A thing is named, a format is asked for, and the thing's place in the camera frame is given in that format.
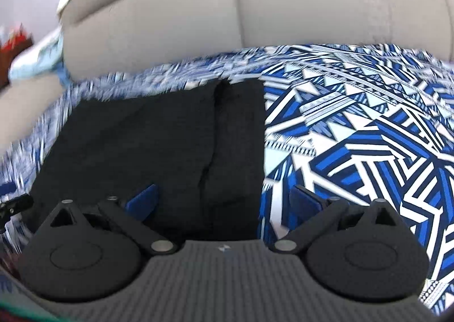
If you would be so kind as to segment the black pants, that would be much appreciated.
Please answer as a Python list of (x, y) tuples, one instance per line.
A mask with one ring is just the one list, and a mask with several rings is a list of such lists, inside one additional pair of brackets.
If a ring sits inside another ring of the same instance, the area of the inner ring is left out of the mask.
[(36, 231), (61, 200), (90, 207), (130, 201), (148, 187), (158, 201), (144, 224), (181, 243), (256, 237), (264, 180), (264, 88), (259, 80), (210, 81), (188, 91), (73, 110), (39, 171), (24, 216)]

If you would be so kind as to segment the blue white patterned cloth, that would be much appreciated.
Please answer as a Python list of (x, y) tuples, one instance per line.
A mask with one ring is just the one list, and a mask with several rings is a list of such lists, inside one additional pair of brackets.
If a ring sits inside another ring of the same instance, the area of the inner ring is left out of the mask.
[(453, 67), (424, 51), (256, 47), (74, 84), (1, 158), (1, 183), (9, 187), (1, 199), (31, 189), (81, 101), (191, 89), (216, 78), (264, 84), (259, 237), (273, 241), (297, 226), (289, 201), (296, 184), (360, 205), (383, 198), (429, 257), (421, 302), (445, 315), (453, 304)]

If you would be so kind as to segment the light blue garment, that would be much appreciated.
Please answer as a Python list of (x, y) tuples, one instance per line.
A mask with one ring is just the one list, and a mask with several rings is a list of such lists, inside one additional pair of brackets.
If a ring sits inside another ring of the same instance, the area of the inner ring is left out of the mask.
[(15, 83), (53, 73), (63, 87), (68, 87), (72, 81), (63, 61), (63, 43), (62, 27), (58, 26), (12, 61), (9, 81)]

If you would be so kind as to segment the red box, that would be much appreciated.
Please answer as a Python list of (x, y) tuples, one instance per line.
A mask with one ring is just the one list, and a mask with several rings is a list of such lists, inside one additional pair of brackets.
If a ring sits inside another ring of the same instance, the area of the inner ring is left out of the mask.
[(5, 41), (1, 41), (1, 55), (8, 59), (14, 59), (33, 44), (32, 35), (21, 24), (9, 33)]

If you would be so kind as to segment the beige leather sofa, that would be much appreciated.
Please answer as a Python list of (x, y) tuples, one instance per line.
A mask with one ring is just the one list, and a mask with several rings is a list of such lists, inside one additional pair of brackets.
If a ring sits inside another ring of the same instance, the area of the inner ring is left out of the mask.
[(453, 59), (453, 0), (68, 0), (58, 18), (76, 81), (282, 44), (392, 43)]

